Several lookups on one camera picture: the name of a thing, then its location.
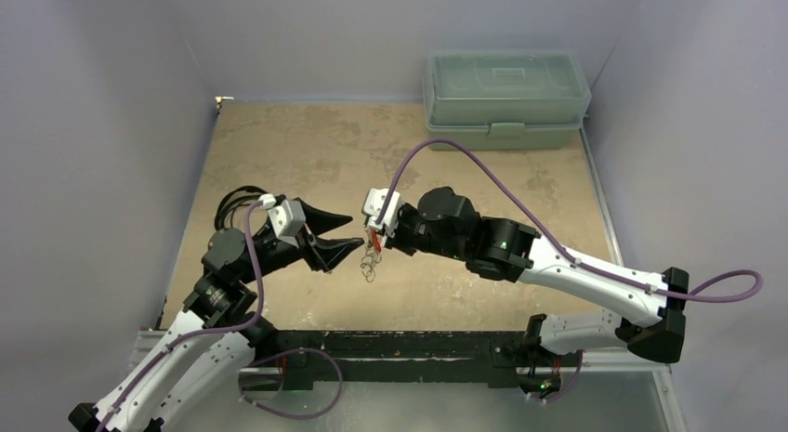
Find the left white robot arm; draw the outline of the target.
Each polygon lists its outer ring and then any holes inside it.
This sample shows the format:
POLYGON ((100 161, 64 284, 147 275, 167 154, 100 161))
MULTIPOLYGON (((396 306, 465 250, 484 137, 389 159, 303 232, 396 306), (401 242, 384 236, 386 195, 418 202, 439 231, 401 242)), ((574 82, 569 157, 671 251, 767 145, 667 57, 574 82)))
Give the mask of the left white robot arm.
POLYGON ((325 240, 352 216, 254 186, 217 207, 215 233, 195 283, 159 342, 108 395, 68 415, 78 431, 167 431, 221 380, 277 353, 277 329, 262 314, 263 277, 299 261, 334 270, 360 238, 325 240))

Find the metal keyring plate with rings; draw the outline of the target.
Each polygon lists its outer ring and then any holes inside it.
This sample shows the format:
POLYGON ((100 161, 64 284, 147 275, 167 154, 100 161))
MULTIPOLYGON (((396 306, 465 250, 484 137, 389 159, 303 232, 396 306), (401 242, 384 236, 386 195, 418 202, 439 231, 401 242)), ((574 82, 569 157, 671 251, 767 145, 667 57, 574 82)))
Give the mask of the metal keyring plate with rings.
POLYGON ((367 230, 366 230, 366 244, 364 246, 364 255, 361 259, 360 268, 361 274, 367 282, 372 282, 375 279, 376 273, 375 268, 376 266, 382 261, 382 251, 380 253, 375 253, 372 249, 369 248, 367 230))

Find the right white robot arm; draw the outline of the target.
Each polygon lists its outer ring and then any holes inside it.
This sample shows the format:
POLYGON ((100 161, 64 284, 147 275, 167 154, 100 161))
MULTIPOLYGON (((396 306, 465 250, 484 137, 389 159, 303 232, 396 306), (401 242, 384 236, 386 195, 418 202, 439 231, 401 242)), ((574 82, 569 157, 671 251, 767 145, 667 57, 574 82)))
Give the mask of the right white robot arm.
POLYGON ((417 205, 395 192, 391 198, 370 196, 365 206, 368 226, 383 236, 386 248, 459 260, 483 279, 537 284, 600 307, 584 315, 533 316, 521 340, 532 363, 604 347, 626 347, 659 363, 680 359, 684 304, 666 291, 687 292, 689 275, 682 269, 641 271, 578 253, 528 225, 481 215, 450 187, 427 192, 417 205))

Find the red-headed key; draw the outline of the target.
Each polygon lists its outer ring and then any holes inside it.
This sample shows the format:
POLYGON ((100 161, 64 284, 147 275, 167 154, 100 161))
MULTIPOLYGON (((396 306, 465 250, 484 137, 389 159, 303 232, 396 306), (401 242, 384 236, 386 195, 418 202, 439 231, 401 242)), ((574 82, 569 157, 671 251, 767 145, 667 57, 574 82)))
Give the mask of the red-headed key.
POLYGON ((377 232, 374 229, 368 229, 367 236, 369 248, 372 249, 376 254, 380 253, 382 251, 382 245, 377 232))

